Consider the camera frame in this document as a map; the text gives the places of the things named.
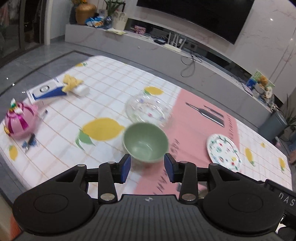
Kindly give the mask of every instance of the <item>lemon print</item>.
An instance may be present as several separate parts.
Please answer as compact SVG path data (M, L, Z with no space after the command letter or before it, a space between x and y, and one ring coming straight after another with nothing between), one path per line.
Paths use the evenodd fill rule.
M75 65L75 67L82 67L82 66L86 66L86 65L87 65L86 62L81 62L81 63Z
M144 88L144 92L150 95L161 95L163 93L163 90L153 86L148 86Z
M124 126L110 118L95 119L82 127L75 142L79 148L84 150L80 142L94 145L90 138L97 141L107 141L117 137Z
M249 148L246 148L245 154L246 154L248 161L252 164L252 166L255 166L255 163L253 161L252 151Z
M9 155L12 160L17 158L17 148L14 145L9 146Z
M279 157L279 164L281 166L281 171L285 171L285 168L286 168L286 164L285 164L285 161L283 160L283 158Z

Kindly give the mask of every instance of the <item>black tv screen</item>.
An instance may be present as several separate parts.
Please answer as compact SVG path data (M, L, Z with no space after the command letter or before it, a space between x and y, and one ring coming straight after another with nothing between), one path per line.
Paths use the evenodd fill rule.
M235 43L254 0L138 0L137 5L196 23Z

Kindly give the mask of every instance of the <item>gray bin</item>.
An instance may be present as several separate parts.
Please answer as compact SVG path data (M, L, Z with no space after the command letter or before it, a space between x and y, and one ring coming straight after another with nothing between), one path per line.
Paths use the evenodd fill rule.
M287 126L285 118L279 111L274 112L271 117L259 128L259 135L271 142Z

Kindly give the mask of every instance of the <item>white plate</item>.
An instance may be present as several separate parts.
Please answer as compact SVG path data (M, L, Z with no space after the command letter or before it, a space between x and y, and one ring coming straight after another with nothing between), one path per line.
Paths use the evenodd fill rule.
M207 152L213 163L217 163L234 172L239 171L242 160L239 158L239 150L228 137L221 134L213 134L207 140Z

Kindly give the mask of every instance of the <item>gray floor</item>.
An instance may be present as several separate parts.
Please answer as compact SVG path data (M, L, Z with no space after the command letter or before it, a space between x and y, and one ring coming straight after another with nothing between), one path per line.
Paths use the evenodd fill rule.
M255 131L254 126L250 126L248 122L236 115L234 112L220 103L213 100L211 97L204 95L203 93L171 78L164 74L161 74L155 70L147 68L143 65L134 63L127 59L111 55L99 50L65 43L64 41L55 42L49 46L41 46L36 48L16 60L10 62L0 69L0 116L4 116L10 101L15 98L17 101L25 99L25 91L31 87L34 87L46 80L49 80L69 68L73 67L77 63L86 60L89 56L104 55L126 64L130 64L144 71L150 72L156 76L159 76L167 81L170 81L183 89L186 89L195 95L205 99L206 101L216 105L222 110L228 112L241 122L245 123ZM296 187L296 175L292 175L293 187ZM16 197L25 191L24 187L20 184L17 178L10 171L5 161L0 157L0 191L6 200L11 204Z

